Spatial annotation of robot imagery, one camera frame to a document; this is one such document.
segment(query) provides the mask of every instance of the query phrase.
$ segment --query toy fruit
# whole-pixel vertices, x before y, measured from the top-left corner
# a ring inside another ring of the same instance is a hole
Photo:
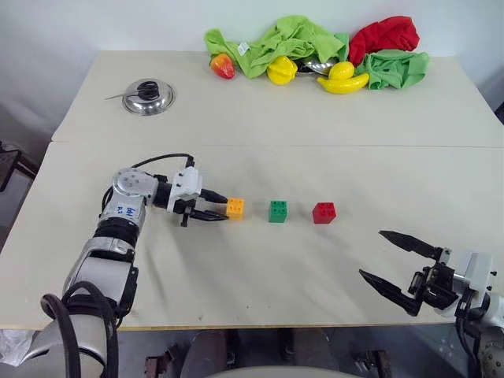
[[[294,79],[298,66],[288,57],[281,56],[272,61],[266,72],[268,78],[276,85],[285,85]]]
[[[327,92],[344,95],[364,87],[369,82],[369,74],[363,73],[359,76],[343,80],[326,80],[319,77],[317,81],[322,84],[322,87],[324,87]]]
[[[235,67],[229,55],[218,54],[210,61],[210,68],[220,77],[232,79],[235,76]]]
[[[355,67],[349,61],[341,61],[331,67],[329,71],[330,80],[349,79],[354,75]]]

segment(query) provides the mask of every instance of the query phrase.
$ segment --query stainless steel lid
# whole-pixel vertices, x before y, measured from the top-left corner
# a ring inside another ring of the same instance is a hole
[[[173,100],[175,100],[173,88],[157,79],[137,80],[123,95],[124,108],[140,116],[162,113],[173,104]]]

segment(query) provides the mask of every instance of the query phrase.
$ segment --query toy block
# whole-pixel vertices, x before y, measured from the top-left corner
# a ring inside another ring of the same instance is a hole
[[[287,219],[287,203],[271,201],[269,203],[269,223],[283,223]]]
[[[312,214],[314,224],[331,223],[338,216],[332,202],[318,202],[313,208]]]
[[[228,206],[226,207],[226,215],[229,219],[240,221],[243,219],[245,211],[245,200],[241,198],[228,198]]]

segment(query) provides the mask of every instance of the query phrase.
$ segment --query orange block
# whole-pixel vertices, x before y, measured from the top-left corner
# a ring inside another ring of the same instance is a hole
[[[226,207],[226,215],[229,219],[240,221],[243,219],[245,211],[245,200],[241,198],[228,198],[228,206]]]

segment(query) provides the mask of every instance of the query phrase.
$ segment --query red block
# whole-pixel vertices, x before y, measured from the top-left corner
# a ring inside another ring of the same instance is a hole
[[[336,208],[332,202],[318,202],[312,211],[314,224],[331,223],[337,217]]]

